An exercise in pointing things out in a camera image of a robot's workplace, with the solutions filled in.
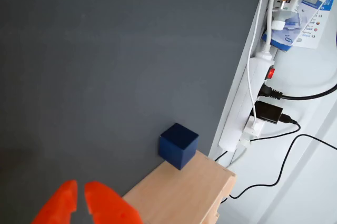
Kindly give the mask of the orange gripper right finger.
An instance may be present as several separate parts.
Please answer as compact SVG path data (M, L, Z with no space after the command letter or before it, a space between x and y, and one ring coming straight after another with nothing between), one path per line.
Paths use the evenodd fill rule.
M131 205L101 182L92 181L85 185L85 199L94 224L143 223Z

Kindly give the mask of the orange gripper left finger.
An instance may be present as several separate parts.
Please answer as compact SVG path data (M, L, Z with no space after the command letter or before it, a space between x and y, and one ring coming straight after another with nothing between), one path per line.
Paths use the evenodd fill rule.
M64 182L50 197L31 223L70 224L71 214L77 210L77 181Z

